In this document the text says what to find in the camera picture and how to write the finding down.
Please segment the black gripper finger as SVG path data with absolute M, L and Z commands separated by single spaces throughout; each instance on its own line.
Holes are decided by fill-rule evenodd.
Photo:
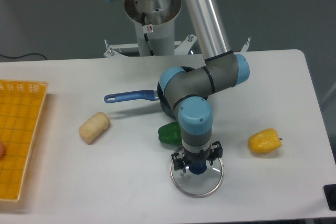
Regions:
M 216 141 L 211 144 L 211 151 L 208 156 L 209 164 L 212 166 L 213 163 L 217 160 L 222 158 L 223 156 L 223 147 L 220 141 Z
M 183 173 L 186 173 L 186 168 L 189 166 L 190 161 L 184 154 L 180 153 L 173 153 L 171 155 L 172 163 L 173 163 L 173 169 L 174 171 L 182 170 Z

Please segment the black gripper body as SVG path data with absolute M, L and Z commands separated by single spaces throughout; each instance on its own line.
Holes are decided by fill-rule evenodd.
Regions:
M 194 152 L 188 151 L 183 147 L 183 162 L 184 166 L 188 166 L 189 168 L 206 168 L 206 161 L 210 161 L 213 163 L 213 150 L 209 147 L 206 150 L 199 150 Z

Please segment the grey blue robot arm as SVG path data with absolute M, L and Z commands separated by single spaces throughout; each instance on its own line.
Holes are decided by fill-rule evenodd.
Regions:
M 110 94 L 104 100 L 159 100 L 164 112 L 180 126 L 183 154 L 172 155 L 174 169 L 200 175 L 223 155 L 220 142 L 211 142 L 213 109 L 207 99 L 245 82 L 250 69 L 245 57 L 230 49 L 215 0 L 126 0 L 125 10 L 135 22 L 140 55 L 174 51 L 173 34 L 165 25 L 174 22 L 182 1 L 186 1 L 205 64 L 197 69 L 165 70 L 156 91 Z

